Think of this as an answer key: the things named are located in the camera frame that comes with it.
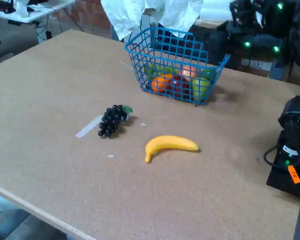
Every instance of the grapes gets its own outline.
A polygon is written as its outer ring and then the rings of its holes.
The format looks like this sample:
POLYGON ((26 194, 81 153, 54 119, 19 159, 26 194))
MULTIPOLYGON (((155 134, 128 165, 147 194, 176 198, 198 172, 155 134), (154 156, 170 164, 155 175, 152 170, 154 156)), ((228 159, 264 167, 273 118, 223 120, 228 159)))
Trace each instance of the grapes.
POLYGON ((121 121, 127 119, 127 113, 125 113, 122 105, 113 105, 112 108, 107 108, 104 116, 102 117, 102 122, 100 122, 100 131, 98 135, 102 137, 110 137, 119 127, 121 121))

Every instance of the brick wall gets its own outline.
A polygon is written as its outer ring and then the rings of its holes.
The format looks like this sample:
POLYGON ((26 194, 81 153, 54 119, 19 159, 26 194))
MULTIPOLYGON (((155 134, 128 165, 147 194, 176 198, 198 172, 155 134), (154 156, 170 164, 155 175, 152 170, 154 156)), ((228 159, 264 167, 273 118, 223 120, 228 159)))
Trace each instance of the brick wall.
MULTIPOLYGON (((110 31, 110 21, 101 5, 101 0, 76 0, 75 5, 68 8, 67 11, 83 28, 110 31)), ((59 15, 61 21, 71 23, 72 20, 64 11, 60 11, 59 15)))

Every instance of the banana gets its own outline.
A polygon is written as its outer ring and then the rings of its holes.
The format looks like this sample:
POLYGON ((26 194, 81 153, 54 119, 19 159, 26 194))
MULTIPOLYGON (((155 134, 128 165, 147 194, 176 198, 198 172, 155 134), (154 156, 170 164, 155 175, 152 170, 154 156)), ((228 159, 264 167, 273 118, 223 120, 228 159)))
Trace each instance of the banana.
POLYGON ((151 157, 162 149, 181 149, 188 151, 199 151, 199 146, 190 139, 181 136, 157 136, 150 140, 145 146, 145 162, 151 162, 151 157))

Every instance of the basket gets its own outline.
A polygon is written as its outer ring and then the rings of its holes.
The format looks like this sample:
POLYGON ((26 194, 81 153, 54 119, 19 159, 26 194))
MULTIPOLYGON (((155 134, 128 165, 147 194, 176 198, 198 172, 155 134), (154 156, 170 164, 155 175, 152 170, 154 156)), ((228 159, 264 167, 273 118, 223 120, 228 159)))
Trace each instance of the basket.
POLYGON ((229 59, 208 65, 204 44, 191 32, 164 27, 142 30, 125 49, 143 91, 197 105, 206 102, 229 59))

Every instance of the black equipment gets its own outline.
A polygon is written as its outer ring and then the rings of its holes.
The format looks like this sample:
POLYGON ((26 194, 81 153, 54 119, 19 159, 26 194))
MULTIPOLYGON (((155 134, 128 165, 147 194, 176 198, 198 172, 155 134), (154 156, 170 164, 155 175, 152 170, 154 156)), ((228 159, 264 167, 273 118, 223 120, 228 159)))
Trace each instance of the black equipment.
MULTIPOLYGON (((229 9, 232 20, 209 32, 205 42, 211 64, 228 53, 300 65, 300 0, 235 0, 229 9)), ((200 39, 202 31, 194 35, 200 39)))
POLYGON ((300 197, 300 183, 295 183, 288 171, 293 166, 300 179, 300 96, 290 99, 278 119, 283 130, 277 144, 265 152, 264 161, 272 166, 266 184, 300 197), (267 156, 276 150, 273 162, 267 156))
POLYGON ((13 0, 11 2, 1 1, 0 0, 0 12, 4 12, 6 14, 12 14, 16 10, 14 9, 14 2, 13 0))
POLYGON ((41 4, 41 3, 46 3, 48 1, 49 0, 30 0, 27 5, 41 4))

